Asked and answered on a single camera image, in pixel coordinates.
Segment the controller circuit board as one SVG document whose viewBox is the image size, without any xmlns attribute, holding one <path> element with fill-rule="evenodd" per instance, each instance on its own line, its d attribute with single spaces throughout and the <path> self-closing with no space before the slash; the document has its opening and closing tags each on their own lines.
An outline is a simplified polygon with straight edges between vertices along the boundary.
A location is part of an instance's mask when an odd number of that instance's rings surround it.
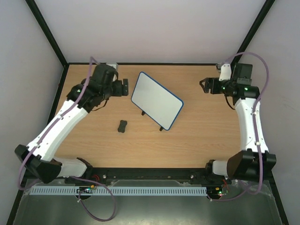
<svg viewBox="0 0 300 225">
<path fill-rule="evenodd" d="M 76 190 L 76 193 L 86 193 L 86 194 L 92 194 L 94 192 L 94 190 L 97 189 L 97 186 L 82 186 L 82 187 L 78 187 Z"/>
<path fill-rule="evenodd" d="M 229 189 L 227 187 L 208 187 L 207 195 L 211 198 L 216 197 L 219 198 L 223 195 L 227 195 L 229 193 Z"/>
</svg>

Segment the blue whiteboard eraser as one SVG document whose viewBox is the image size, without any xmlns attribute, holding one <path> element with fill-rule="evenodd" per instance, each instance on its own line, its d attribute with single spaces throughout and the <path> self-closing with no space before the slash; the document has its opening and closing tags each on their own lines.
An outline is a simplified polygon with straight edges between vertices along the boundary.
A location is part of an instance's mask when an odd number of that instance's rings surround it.
<svg viewBox="0 0 300 225">
<path fill-rule="evenodd" d="M 126 120 L 120 120 L 120 124 L 118 127 L 118 132 L 119 133 L 125 133 L 126 131 L 126 126 L 127 126 L 128 122 Z"/>
</svg>

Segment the black frame post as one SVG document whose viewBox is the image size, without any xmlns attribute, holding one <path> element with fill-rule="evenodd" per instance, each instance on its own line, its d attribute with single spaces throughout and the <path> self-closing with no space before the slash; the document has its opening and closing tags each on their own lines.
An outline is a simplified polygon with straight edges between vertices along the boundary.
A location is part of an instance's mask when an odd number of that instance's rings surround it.
<svg viewBox="0 0 300 225">
<path fill-rule="evenodd" d="M 58 60 L 60 61 L 63 67 L 68 65 L 66 58 L 64 57 L 57 41 L 55 40 L 46 20 L 44 19 L 38 5 L 34 0 L 25 0 L 26 4 L 28 5 L 29 9 L 31 10 L 33 16 L 35 17 L 37 23 L 39 24 L 41 30 L 43 31 L 46 39 L 48 40 L 49 44 L 51 45 L 54 53 L 56 54 Z"/>
<path fill-rule="evenodd" d="M 260 28 L 261 24 L 263 23 L 265 17 L 267 16 L 268 12 L 272 8 L 275 0 L 266 0 L 260 9 L 258 15 L 256 16 L 254 22 L 252 23 L 249 31 L 247 32 L 244 40 L 242 41 L 237 53 L 245 52 L 249 44 L 251 43 L 253 37 L 255 36 L 256 32 Z"/>
</svg>

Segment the small blue-framed whiteboard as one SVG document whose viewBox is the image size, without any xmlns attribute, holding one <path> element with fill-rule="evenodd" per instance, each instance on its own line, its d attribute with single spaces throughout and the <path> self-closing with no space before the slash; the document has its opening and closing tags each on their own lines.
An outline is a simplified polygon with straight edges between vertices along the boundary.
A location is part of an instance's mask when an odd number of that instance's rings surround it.
<svg viewBox="0 0 300 225">
<path fill-rule="evenodd" d="M 184 102 L 145 72 L 140 72 L 131 96 L 131 101 L 159 126 L 170 130 Z"/>
</svg>

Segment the left controller circuit board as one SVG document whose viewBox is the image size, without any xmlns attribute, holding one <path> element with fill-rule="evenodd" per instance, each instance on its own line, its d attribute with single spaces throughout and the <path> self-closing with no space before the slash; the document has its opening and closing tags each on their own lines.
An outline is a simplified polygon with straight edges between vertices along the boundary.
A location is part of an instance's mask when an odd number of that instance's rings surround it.
<svg viewBox="0 0 300 225">
<path fill-rule="evenodd" d="M 86 193 L 86 194 L 92 194 L 94 192 L 94 190 L 97 189 L 97 186 L 82 186 L 82 187 L 78 187 L 76 190 L 76 193 Z"/>
</svg>

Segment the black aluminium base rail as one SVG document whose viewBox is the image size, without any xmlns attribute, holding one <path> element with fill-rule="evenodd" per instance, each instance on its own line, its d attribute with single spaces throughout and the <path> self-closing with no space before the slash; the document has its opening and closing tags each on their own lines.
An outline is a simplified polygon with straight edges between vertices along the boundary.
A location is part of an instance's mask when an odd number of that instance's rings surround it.
<svg viewBox="0 0 300 225">
<path fill-rule="evenodd" d="M 108 184 L 110 180 L 175 180 L 194 185 L 216 186 L 228 177 L 230 180 L 259 181 L 259 165 L 253 161 L 239 165 L 230 175 L 226 161 L 209 161 L 204 168 L 100 168 L 87 166 L 81 179 L 96 180 Z"/>
</svg>

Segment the right controller circuit board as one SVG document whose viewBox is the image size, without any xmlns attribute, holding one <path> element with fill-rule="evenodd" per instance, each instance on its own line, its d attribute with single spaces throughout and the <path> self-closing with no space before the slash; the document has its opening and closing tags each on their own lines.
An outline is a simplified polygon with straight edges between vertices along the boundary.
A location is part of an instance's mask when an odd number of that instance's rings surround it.
<svg viewBox="0 0 300 225">
<path fill-rule="evenodd" d="M 207 195 L 211 198 L 216 197 L 219 198 L 223 195 L 227 195 L 229 193 L 229 189 L 227 187 L 208 187 Z"/>
</svg>

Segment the left black frame post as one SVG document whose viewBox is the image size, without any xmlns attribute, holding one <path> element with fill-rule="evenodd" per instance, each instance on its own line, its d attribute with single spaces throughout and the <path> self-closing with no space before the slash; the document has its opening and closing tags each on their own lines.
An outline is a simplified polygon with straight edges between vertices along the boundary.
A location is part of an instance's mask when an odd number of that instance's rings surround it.
<svg viewBox="0 0 300 225">
<path fill-rule="evenodd" d="M 46 20 L 44 19 L 38 5 L 34 0 L 25 0 L 26 4 L 28 5 L 29 9 L 31 10 L 33 16 L 35 17 L 37 23 L 39 24 L 41 30 L 43 31 L 46 39 L 48 40 L 49 44 L 51 45 L 54 53 L 56 54 L 58 60 L 60 61 L 63 67 L 68 65 L 66 58 L 64 57 L 57 41 L 55 40 Z"/>
</svg>

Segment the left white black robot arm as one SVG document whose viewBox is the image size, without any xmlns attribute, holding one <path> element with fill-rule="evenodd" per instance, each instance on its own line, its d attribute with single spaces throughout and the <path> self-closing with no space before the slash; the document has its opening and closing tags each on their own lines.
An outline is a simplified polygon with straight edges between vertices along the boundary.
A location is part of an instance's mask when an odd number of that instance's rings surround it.
<svg viewBox="0 0 300 225">
<path fill-rule="evenodd" d="M 18 145 L 15 154 L 22 167 L 41 182 L 57 177 L 82 177 L 90 164 L 82 158 L 56 158 L 55 153 L 70 131 L 91 111 L 98 110 L 110 97 L 129 94 L 128 79 L 119 80 L 115 67 L 100 63 L 90 68 L 85 79 L 72 87 L 61 109 L 44 130 L 27 145 Z"/>
</svg>

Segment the right black frame post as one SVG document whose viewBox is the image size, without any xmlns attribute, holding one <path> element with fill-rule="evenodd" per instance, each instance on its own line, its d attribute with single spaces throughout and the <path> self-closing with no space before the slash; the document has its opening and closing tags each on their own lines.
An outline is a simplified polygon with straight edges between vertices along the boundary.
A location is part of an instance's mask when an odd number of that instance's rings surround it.
<svg viewBox="0 0 300 225">
<path fill-rule="evenodd" d="M 260 9 L 258 15 L 256 16 L 254 22 L 252 23 L 249 31 L 247 32 L 244 40 L 242 41 L 237 53 L 245 52 L 249 44 L 251 43 L 253 37 L 255 36 L 256 32 L 260 28 L 261 24 L 263 23 L 265 17 L 267 16 L 268 12 L 272 8 L 275 0 L 266 0 Z"/>
</svg>

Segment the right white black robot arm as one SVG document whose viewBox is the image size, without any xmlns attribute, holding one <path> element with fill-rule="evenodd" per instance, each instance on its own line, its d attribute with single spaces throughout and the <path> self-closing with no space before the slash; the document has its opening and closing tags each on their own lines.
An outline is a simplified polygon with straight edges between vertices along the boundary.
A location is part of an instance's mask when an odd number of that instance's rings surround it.
<svg viewBox="0 0 300 225">
<path fill-rule="evenodd" d="M 262 182 L 275 166 L 277 159 L 270 154 L 264 140 L 260 120 L 260 91 L 253 86 L 251 64 L 236 63 L 233 69 L 223 64 L 218 78 L 208 77 L 199 82 L 204 93 L 223 94 L 232 98 L 230 105 L 238 115 L 240 151 L 227 161 L 210 160 L 204 172 L 208 183 L 216 183 L 221 176 L 230 179 Z"/>
</svg>

